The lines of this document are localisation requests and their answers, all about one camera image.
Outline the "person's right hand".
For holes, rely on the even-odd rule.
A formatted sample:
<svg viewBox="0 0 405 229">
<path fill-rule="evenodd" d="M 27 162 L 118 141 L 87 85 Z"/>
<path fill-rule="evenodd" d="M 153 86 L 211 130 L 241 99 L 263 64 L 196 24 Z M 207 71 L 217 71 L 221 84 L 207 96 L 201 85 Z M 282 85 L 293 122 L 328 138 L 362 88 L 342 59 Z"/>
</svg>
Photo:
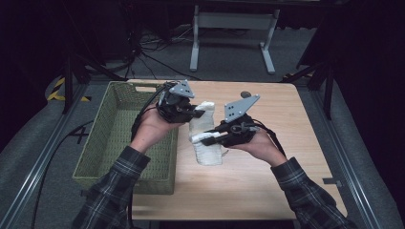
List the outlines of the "person's right hand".
<svg viewBox="0 0 405 229">
<path fill-rule="evenodd" d="M 271 167 L 277 167 L 288 161 L 263 130 L 259 130 L 249 142 L 234 145 L 232 149 L 248 152 L 255 158 L 268 163 Z"/>
</svg>

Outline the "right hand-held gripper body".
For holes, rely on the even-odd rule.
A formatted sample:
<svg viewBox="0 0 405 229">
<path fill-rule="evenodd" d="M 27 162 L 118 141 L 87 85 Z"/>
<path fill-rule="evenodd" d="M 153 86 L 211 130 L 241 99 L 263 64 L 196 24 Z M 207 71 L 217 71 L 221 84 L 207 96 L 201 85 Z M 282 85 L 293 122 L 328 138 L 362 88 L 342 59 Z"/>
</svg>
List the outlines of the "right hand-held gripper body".
<svg viewBox="0 0 405 229">
<path fill-rule="evenodd" d="M 260 99 L 258 94 L 244 97 L 224 105 L 224 123 L 228 126 L 223 145 L 230 147 L 250 141 L 256 132 L 247 111 Z"/>
</svg>

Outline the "white cloth with brown print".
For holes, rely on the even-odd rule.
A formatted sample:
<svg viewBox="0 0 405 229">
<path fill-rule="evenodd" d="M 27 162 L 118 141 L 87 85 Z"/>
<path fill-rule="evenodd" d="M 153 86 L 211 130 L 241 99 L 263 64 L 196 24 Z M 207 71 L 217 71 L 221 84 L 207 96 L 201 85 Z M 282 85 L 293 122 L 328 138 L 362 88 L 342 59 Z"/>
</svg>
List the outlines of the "white cloth with brown print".
<svg viewBox="0 0 405 229">
<path fill-rule="evenodd" d="M 209 130 L 214 128 L 215 103 L 204 101 L 196 109 L 203 111 L 203 115 L 199 118 L 193 118 L 189 122 L 188 135 L 189 141 L 194 147 L 197 162 L 203 166 L 221 165 L 223 163 L 221 146 L 219 144 L 205 146 L 202 143 L 203 139 L 220 135 L 218 132 L 209 133 Z"/>
</svg>

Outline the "white metal desk frame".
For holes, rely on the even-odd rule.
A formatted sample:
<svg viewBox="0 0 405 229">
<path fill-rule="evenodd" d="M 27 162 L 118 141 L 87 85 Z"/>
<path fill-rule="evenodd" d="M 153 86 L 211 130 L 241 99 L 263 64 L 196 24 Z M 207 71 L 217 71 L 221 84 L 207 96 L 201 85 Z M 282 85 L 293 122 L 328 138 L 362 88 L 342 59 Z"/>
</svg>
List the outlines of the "white metal desk frame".
<svg viewBox="0 0 405 229">
<path fill-rule="evenodd" d="M 280 11 L 269 14 L 236 13 L 236 12 L 204 12 L 199 6 L 194 7 L 193 45 L 189 69 L 195 72 L 199 62 L 199 29 L 239 29 L 266 31 L 266 40 L 259 47 L 269 74 L 275 74 L 275 67 L 270 56 L 270 42 L 276 29 Z"/>
</svg>

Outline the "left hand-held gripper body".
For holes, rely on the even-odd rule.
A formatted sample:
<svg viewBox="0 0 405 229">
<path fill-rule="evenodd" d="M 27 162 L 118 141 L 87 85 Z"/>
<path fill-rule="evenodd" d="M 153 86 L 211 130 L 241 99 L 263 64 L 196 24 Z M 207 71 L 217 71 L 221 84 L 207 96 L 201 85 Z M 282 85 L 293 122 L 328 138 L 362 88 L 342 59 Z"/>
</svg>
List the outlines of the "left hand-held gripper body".
<svg viewBox="0 0 405 229">
<path fill-rule="evenodd" d="M 189 122 L 194 116 L 195 107 L 190 104 L 194 97 L 187 80 L 165 82 L 156 107 L 169 123 Z"/>
</svg>

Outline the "person's left hand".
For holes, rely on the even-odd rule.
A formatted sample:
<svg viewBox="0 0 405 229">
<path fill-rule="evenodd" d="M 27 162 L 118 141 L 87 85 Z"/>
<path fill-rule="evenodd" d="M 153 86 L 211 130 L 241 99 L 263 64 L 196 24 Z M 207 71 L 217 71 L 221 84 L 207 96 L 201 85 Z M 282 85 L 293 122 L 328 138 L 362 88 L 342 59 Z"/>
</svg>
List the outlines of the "person's left hand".
<svg viewBox="0 0 405 229">
<path fill-rule="evenodd" d="M 169 131 L 179 128 L 181 123 L 169 123 L 162 118 L 156 107 L 151 105 L 140 119 L 138 131 L 130 147 L 145 154 L 153 145 L 162 140 Z"/>
</svg>

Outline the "black metal stand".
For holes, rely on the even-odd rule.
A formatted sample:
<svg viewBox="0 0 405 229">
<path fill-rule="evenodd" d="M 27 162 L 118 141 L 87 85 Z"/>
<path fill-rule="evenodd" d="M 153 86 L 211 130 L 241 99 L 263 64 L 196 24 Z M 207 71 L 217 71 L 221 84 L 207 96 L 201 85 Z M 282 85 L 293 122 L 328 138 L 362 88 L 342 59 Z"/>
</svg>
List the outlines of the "black metal stand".
<svg viewBox="0 0 405 229">
<path fill-rule="evenodd" d="M 95 61 L 90 60 L 76 52 L 69 52 L 67 54 L 67 59 L 64 64 L 62 74 L 62 76 L 65 78 L 65 105 L 63 114 L 66 114 L 73 107 L 73 104 L 76 101 L 76 98 L 74 98 L 74 79 L 78 81 L 79 85 L 87 85 L 91 80 L 86 66 L 92 67 L 96 71 L 108 76 L 113 81 L 124 81 L 124 78 L 108 71 Z"/>
<path fill-rule="evenodd" d="M 334 71 L 332 64 L 330 62 L 319 62 L 312 66 L 304 68 L 298 73 L 290 74 L 288 73 L 283 77 L 281 83 L 292 83 L 306 75 L 311 73 L 309 82 L 307 83 L 307 88 L 310 91 L 318 91 L 322 85 L 325 85 L 324 89 L 324 100 L 323 100 L 323 111 L 328 120 L 331 120 L 330 106 L 333 88 L 333 76 Z"/>
</svg>

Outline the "green woven basket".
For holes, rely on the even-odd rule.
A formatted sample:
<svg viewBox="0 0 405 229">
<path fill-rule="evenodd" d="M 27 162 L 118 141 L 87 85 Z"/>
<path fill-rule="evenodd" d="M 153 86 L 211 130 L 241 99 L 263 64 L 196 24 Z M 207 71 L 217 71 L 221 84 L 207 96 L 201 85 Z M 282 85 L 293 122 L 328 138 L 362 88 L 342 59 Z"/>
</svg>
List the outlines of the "green woven basket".
<svg viewBox="0 0 405 229">
<path fill-rule="evenodd" d="M 157 102 L 161 85 L 145 82 L 109 83 L 93 128 L 76 164 L 73 179 L 90 188 L 104 176 L 131 142 L 131 128 L 147 101 Z M 171 195 L 175 189 L 178 131 L 147 151 L 150 162 L 135 184 L 134 192 L 144 195 Z"/>
</svg>

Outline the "small grey metal bracket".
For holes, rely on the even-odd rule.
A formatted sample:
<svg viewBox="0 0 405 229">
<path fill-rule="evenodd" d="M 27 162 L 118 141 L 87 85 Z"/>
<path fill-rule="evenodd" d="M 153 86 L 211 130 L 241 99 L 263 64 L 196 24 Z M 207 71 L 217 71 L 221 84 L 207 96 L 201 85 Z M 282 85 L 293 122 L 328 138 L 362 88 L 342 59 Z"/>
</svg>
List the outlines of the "small grey metal bracket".
<svg viewBox="0 0 405 229">
<path fill-rule="evenodd" d="M 323 177 L 324 184 L 335 185 L 336 187 L 342 187 L 342 183 L 339 179 L 335 179 L 334 177 Z"/>
</svg>

